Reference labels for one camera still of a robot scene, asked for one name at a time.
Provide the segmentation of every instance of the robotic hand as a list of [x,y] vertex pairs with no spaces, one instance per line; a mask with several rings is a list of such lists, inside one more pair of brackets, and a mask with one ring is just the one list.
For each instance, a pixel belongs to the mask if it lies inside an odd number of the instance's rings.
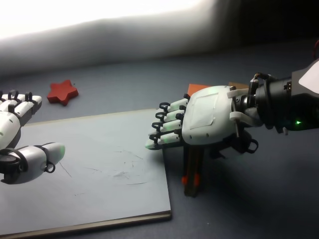
[[[291,78],[257,73],[248,89],[214,86],[191,97],[185,94],[182,100],[161,103],[155,117],[146,142],[148,149],[209,148],[212,158],[254,153],[258,142],[246,127],[265,125],[285,134],[319,128],[319,60]],[[185,153],[184,162],[191,155]]]
[[20,184],[39,177],[43,172],[52,173],[63,158],[65,147],[61,143],[25,146],[14,149],[24,126],[41,107],[42,98],[12,90],[0,92],[0,173],[7,184]]

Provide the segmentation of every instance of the pencil mark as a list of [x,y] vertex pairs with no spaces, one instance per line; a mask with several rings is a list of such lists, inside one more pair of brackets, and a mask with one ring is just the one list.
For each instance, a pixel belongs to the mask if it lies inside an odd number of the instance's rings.
[[62,166],[62,168],[65,170],[65,172],[67,172],[67,174],[69,174],[68,171],[66,171],[66,169],[63,167],[63,165],[61,164],[61,162],[59,162],[59,164]]
[[131,183],[131,184],[127,184],[127,185],[136,185],[136,184],[144,184],[144,183]]
[[95,171],[100,171],[100,172],[102,172],[101,170],[94,169],[94,168],[87,168],[87,169],[92,169],[92,170],[95,170]]
[[125,152],[127,152],[127,153],[130,153],[130,154],[134,155],[134,156],[137,157],[137,158],[142,159],[141,157],[138,157],[136,154],[134,154],[134,153],[132,153],[132,152],[130,152],[130,151],[127,151],[127,150],[125,150],[125,149],[123,149],[123,151],[125,151]]

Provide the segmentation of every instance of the bright light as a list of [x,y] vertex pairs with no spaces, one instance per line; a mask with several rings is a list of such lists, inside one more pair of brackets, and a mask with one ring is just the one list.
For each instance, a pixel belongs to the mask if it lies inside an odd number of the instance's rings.
[[0,38],[104,18],[159,14],[191,8],[201,0],[5,0]]

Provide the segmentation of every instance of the red star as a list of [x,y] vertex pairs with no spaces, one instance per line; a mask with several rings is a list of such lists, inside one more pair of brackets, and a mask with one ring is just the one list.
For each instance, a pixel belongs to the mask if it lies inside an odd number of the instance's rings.
[[60,84],[52,83],[50,88],[51,91],[47,96],[50,103],[61,103],[66,106],[71,98],[79,95],[78,90],[72,86],[70,80]]

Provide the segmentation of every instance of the whiteboard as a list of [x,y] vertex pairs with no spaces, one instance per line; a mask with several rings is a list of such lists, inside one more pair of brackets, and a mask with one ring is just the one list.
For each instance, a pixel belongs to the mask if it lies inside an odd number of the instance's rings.
[[161,150],[144,148],[155,110],[41,122],[21,129],[17,147],[61,142],[52,174],[0,183],[0,234],[170,211]]

